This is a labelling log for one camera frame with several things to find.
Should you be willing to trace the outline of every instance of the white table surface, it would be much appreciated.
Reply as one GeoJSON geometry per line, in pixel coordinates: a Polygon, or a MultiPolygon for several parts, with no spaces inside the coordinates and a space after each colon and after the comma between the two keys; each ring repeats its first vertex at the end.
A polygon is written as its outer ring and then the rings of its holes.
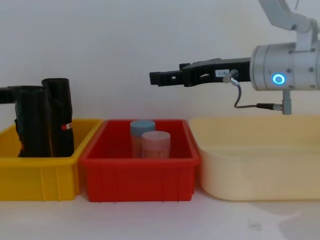
{"type": "Polygon", "coordinates": [[[3,240],[319,240],[320,201],[0,202],[3,240]]]}

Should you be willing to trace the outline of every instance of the cable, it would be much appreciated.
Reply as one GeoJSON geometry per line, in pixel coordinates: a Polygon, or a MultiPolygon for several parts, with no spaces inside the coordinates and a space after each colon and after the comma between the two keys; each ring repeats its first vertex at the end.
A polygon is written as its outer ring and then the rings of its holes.
{"type": "Polygon", "coordinates": [[[298,9],[298,5],[299,5],[299,0],[296,0],[296,4],[295,4],[295,10],[297,11],[297,9],[298,9]]]}
{"type": "Polygon", "coordinates": [[[242,90],[241,90],[241,86],[238,85],[238,91],[239,91],[239,94],[238,94],[238,98],[236,99],[235,103],[234,103],[234,107],[236,109],[247,109],[247,108],[256,108],[257,105],[243,105],[243,106],[238,106],[238,103],[240,102],[240,99],[241,99],[241,95],[242,95],[242,90]]]}
{"type": "Polygon", "coordinates": [[[240,99],[242,96],[242,89],[241,89],[240,83],[234,79],[238,76],[239,76],[238,70],[232,69],[226,76],[223,77],[223,80],[222,80],[224,83],[226,84],[231,83],[233,86],[238,88],[238,98],[234,103],[234,107],[236,109],[258,108],[258,109],[269,109],[269,110],[277,110],[277,111],[283,110],[283,105],[276,104],[276,103],[257,103],[252,105],[238,106],[238,103],[240,102],[240,99]]]}

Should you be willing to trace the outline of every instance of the label sticker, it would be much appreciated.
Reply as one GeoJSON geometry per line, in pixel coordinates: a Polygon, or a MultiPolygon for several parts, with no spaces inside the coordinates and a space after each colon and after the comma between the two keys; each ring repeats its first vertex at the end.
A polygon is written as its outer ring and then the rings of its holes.
{"type": "Polygon", "coordinates": [[[62,130],[68,130],[68,129],[72,129],[72,122],[71,123],[67,123],[61,126],[62,130]]]}
{"type": "Polygon", "coordinates": [[[230,72],[229,69],[221,69],[221,70],[215,70],[215,77],[216,78],[223,78],[230,72]]]}

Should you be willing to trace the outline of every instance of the white wall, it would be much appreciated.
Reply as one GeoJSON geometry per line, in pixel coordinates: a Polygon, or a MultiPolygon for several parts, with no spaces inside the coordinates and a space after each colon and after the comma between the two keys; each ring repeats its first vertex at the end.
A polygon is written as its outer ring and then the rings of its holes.
{"type": "MultiPolygon", "coordinates": [[[[293,8],[296,0],[287,2],[293,8]]],[[[300,0],[298,12],[317,19],[319,7],[319,0],[300,0]]],[[[1,0],[0,10],[1,86],[69,78],[75,117],[275,114],[234,109],[231,85],[157,87],[149,72],[250,57],[256,45],[295,40],[269,24],[258,0],[1,0]]],[[[320,113],[320,92],[292,95],[295,113],[320,113]]],[[[257,102],[280,103],[281,92],[243,84],[241,103],[257,102]]],[[[14,106],[0,111],[3,128],[14,106]]]]}

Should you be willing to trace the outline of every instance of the blue led light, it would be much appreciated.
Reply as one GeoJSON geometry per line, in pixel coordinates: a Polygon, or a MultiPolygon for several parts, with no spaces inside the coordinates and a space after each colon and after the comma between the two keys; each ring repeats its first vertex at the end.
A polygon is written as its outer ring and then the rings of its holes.
{"type": "Polygon", "coordinates": [[[272,81],[277,85],[282,85],[286,82],[286,77],[283,74],[277,73],[273,75],[272,81]]]}

